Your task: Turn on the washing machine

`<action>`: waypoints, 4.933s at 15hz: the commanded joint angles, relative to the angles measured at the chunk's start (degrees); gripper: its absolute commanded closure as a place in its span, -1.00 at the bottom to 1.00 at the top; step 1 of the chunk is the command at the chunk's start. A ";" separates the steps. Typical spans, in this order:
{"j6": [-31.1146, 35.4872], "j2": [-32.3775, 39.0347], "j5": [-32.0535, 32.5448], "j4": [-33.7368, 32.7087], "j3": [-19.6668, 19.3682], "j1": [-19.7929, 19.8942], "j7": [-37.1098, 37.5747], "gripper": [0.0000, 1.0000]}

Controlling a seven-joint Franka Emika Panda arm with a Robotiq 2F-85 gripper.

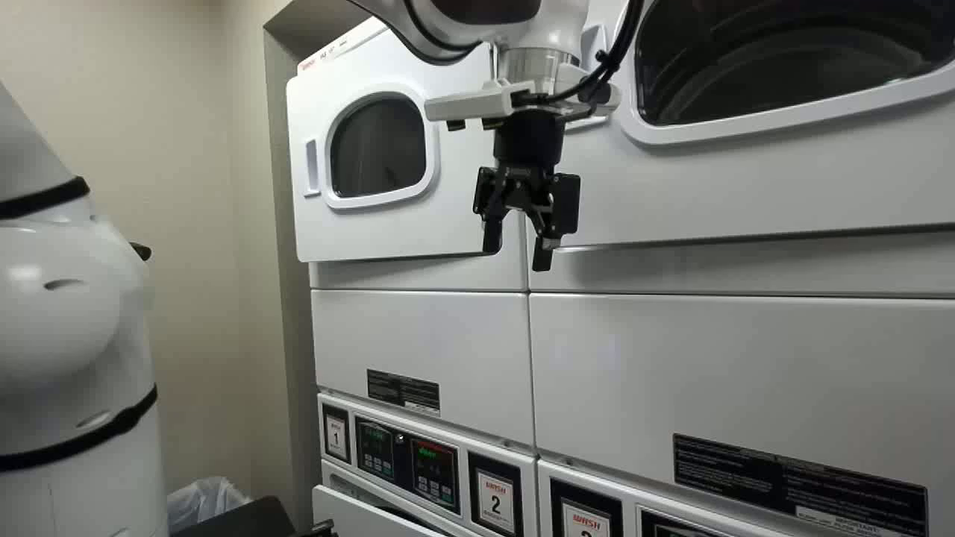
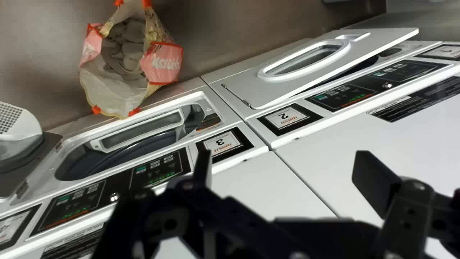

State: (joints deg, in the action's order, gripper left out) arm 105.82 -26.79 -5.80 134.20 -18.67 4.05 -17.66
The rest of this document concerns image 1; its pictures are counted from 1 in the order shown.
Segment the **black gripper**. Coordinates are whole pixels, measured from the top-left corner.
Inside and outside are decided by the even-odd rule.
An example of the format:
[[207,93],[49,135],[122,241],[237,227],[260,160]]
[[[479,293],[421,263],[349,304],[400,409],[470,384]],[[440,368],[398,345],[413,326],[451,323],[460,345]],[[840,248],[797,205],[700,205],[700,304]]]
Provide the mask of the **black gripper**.
[[521,110],[497,125],[492,166],[479,171],[472,211],[483,221],[483,253],[501,250],[512,208],[536,236],[531,272],[551,272],[558,238],[580,229],[580,178],[558,172],[564,123],[551,110]]

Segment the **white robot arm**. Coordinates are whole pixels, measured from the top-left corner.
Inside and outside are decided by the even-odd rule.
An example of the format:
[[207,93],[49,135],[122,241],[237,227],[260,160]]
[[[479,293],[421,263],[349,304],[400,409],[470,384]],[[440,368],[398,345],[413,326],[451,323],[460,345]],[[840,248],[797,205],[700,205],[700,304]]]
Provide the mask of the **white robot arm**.
[[[539,233],[536,263],[551,266],[580,227],[564,127],[619,105],[612,77],[645,0],[625,0],[600,54],[582,51],[594,0],[349,2],[428,65],[489,54],[479,83],[428,98],[421,116],[492,135],[472,196],[480,248],[498,250],[506,217],[521,211]],[[0,187],[4,537],[167,537],[146,342],[154,248],[95,211],[90,183],[6,90]]]

